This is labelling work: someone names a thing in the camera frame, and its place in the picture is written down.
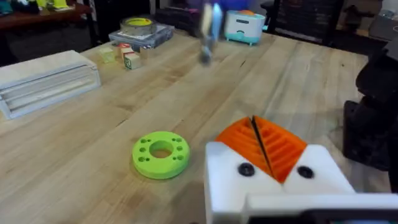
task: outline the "white drawer organizer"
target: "white drawer organizer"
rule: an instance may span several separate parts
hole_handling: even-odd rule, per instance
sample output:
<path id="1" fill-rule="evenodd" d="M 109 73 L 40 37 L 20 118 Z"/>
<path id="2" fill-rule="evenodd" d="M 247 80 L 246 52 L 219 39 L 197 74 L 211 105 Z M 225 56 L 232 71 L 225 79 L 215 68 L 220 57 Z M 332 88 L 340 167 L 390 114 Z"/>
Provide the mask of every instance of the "white drawer organizer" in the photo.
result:
<path id="1" fill-rule="evenodd" d="M 100 85 L 97 66 L 69 50 L 0 68 L 0 109 L 13 119 Z"/>

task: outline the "green ring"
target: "green ring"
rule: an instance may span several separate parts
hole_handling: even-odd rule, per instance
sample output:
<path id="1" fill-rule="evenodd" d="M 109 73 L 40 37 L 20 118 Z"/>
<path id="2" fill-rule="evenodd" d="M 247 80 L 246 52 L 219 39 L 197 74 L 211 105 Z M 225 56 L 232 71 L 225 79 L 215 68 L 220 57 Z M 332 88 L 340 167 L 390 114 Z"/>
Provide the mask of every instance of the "green ring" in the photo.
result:
<path id="1" fill-rule="evenodd" d="M 158 148 L 166 148 L 171 154 L 165 158 L 154 157 L 150 152 Z M 168 179 L 186 168 L 190 150 L 186 140 L 178 134 L 156 131 L 138 139 L 131 154 L 140 174 L 151 179 Z"/>

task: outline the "orange fins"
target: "orange fins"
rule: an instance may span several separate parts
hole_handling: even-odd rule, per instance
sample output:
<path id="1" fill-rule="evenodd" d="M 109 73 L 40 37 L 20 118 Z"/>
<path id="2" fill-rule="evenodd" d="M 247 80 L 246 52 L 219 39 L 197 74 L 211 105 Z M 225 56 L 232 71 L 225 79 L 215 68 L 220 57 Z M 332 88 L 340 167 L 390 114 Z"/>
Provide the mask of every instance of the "orange fins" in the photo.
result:
<path id="1" fill-rule="evenodd" d="M 258 116 L 233 123 L 216 141 L 226 144 L 281 184 L 307 146 L 294 134 Z"/>

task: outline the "black screw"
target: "black screw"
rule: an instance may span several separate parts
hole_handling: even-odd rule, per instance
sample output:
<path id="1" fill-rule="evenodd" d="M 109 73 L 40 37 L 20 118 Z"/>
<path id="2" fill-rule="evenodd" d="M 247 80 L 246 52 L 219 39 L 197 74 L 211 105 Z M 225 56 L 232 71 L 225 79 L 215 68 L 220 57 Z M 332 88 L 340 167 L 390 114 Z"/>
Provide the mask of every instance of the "black screw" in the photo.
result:
<path id="1" fill-rule="evenodd" d="M 245 177 L 251 177 L 254 175 L 254 167 L 252 164 L 244 162 L 239 165 L 238 172 Z"/>
<path id="2" fill-rule="evenodd" d="M 309 168 L 307 166 L 298 167 L 297 172 L 298 172 L 298 174 L 300 174 L 300 176 L 307 178 L 307 179 L 312 179 L 315 176 L 315 174 L 313 173 L 311 168 Z"/>

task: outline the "tape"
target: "tape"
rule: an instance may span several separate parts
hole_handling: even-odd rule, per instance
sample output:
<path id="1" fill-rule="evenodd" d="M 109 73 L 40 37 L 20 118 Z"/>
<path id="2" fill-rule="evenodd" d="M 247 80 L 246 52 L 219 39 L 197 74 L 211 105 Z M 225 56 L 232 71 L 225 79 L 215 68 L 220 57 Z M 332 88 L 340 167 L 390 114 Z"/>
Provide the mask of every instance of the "tape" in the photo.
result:
<path id="1" fill-rule="evenodd" d="M 123 19 L 120 28 L 127 35 L 149 35 L 156 31 L 156 24 L 148 18 L 131 17 Z"/>

